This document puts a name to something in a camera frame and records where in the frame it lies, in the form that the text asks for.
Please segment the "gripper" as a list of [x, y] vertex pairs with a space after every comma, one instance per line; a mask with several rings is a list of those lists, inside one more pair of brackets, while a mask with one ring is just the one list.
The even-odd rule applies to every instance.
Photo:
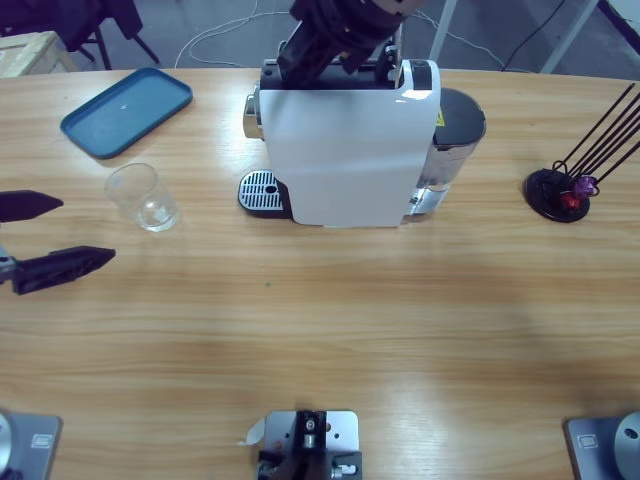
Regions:
[[342, 50], [377, 47], [400, 24], [396, 1], [295, 1], [290, 14], [299, 23], [277, 57], [290, 89], [317, 79]]
[[[63, 205], [62, 200], [42, 192], [2, 191], [0, 221], [9, 223], [34, 219]], [[78, 246], [28, 260], [16, 260], [0, 246], [0, 283], [12, 281], [13, 292], [25, 295], [75, 281], [102, 268], [115, 256], [114, 249]]]

